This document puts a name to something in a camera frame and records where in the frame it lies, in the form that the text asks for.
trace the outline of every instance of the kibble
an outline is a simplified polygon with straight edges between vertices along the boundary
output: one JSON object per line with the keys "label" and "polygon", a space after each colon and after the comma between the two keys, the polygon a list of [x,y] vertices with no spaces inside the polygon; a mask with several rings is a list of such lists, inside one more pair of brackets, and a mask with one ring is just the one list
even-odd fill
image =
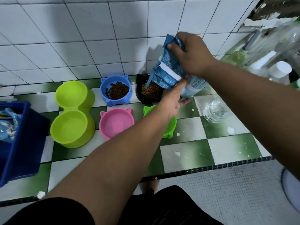
{"label": "kibble", "polygon": [[162,88],[158,86],[156,83],[151,82],[146,89],[146,83],[142,86],[142,94],[148,99],[155,99],[161,96]]}
{"label": "kibble", "polygon": [[120,81],[117,81],[115,84],[111,83],[110,85],[111,88],[109,90],[108,88],[105,89],[105,94],[111,100],[121,99],[129,92],[129,87]]}

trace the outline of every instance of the pet food bowl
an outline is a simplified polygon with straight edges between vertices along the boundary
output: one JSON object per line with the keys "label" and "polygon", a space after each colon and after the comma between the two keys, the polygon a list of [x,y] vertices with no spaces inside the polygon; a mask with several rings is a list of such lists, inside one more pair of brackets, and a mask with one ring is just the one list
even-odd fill
{"label": "pet food bowl", "polygon": [[[111,100],[107,98],[105,94],[105,89],[108,88],[110,90],[111,83],[115,84],[117,81],[120,81],[122,84],[125,84],[129,87],[129,92],[121,99],[118,100]],[[100,86],[100,93],[103,98],[103,100],[106,102],[108,107],[117,105],[117,104],[129,104],[129,100],[132,96],[132,88],[130,85],[130,81],[128,80],[128,75],[125,76],[110,76],[107,78],[101,78],[101,86]]]}
{"label": "pet food bowl", "polygon": [[87,143],[95,132],[95,122],[89,110],[95,102],[95,94],[84,83],[69,81],[58,87],[55,102],[64,112],[51,124],[54,141],[66,148],[77,148]]}
{"label": "pet food bowl", "polygon": [[111,139],[115,135],[130,126],[134,125],[133,110],[127,109],[111,109],[107,112],[101,111],[101,120],[99,123],[99,130],[106,140]]}
{"label": "pet food bowl", "polygon": [[152,105],[152,103],[157,103],[161,100],[163,90],[161,91],[160,96],[157,98],[149,99],[149,98],[145,97],[142,94],[142,87],[143,87],[144,83],[147,83],[148,79],[149,79],[149,75],[141,75],[141,74],[137,75],[137,88],[135,90],[135,93],[137,95],[137,99],[139,101],[141,101],[143,104],[151,104]]}
{"label": "pet food bowl", "polygon": [[[144,114],[144,117],[150,112],[153,110],[153,108],[156,107],[156,105],[154,106],[151,106],[151,107],[148,107],[148,106],[144,106],[143,108],[143,114]],[[165,132],[165,134],[163,135],[163,138],[168,138],[168,139],[171,139],[173,137],[173,132],[174,132],[174,129],[176,127],[176,124],[177,124],[177,119],[176,117],[172,118],[168,124],[168,127],[167,127],[167,130]]]}

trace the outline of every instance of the person's right hand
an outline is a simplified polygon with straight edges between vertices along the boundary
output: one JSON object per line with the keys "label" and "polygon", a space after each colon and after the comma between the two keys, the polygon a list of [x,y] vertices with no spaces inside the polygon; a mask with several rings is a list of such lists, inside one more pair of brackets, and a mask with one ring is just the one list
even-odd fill
{"label": "person's right hand", "polygon": [[175,43],[168,44],[167,48],[175,54],[186,73],[202,77],[217,63],[201,37],[187,32],[178,32],[176,36],[185,45],[185,51]]}

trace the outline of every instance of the black shirt sleeve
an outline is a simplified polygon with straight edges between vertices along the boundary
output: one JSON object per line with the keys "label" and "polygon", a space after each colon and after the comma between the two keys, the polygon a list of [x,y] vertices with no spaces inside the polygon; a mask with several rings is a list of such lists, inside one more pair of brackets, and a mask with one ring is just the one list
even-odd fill
{"label": "black shirt sleeve", "polygon": [[90,212],[79,202],[63,197],[48,198],[18,211],[4,225],[85,224],[95,225]]}

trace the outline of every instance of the white cap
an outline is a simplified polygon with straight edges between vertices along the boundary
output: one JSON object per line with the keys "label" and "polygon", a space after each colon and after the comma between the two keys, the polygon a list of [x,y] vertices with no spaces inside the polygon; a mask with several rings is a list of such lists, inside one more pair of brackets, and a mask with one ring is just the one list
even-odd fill
{"label": "white cap", "polygon": [[269,73],[272,77],[282,78],[289,74],[292,71],[290,64],[285,61],[279,61],[276,64],[272,65],[269,69]]}
{"label": "white cap", "polygon": [[272,50],[271,52],[267,53],[261,59],[258,59],[256,62],[252,63],[249,66],[248,70],[258,70],[258,69],[261,69],[264,66],[264,64],[266,64],[268,62],[268,60],[270,58],[272,58],[275,54],[276,54],[276,52],[274,50]]}

